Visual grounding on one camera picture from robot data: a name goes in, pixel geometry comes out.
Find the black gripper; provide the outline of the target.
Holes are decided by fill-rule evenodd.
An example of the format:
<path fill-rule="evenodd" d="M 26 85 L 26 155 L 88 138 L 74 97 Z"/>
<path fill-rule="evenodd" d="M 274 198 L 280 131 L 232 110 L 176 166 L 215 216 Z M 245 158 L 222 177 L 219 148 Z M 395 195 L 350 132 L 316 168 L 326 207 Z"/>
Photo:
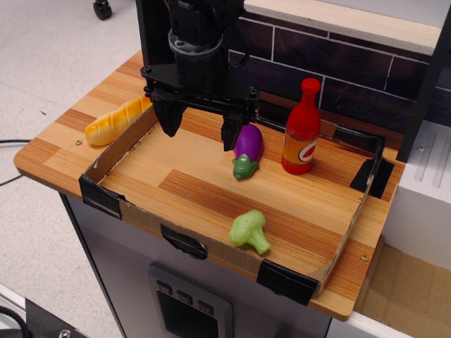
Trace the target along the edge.
<path fill-rule="evenodd" d="M 224 151 L 233 150 L 242 127 L 257 120 L 260 91 L 230 70 L 220 75 L 188 72 L 183 78 L 176 65 L 146 65 L 141 75 L 159 124 L 169 137 L 177 133 L 187 107 L 223 115 Z"/>

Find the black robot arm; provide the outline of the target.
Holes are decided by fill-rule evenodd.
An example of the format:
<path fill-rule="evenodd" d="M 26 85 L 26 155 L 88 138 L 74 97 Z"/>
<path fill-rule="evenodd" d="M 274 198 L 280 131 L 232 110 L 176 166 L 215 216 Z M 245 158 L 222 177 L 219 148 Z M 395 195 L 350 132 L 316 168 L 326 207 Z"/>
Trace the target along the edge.
<path fill-rule="evenodd" d="M 235 147 L 244 125 L 254 122 L 260 92 L 234 71 L 229 61 L 228 33 L 243 44 L 238 27 L 243 1 L 137 1 L 144 66 L 144 88 L 163 131 L 178 131 L 186 108 L 222 115 L 221 139 L 226 151 Z"/>

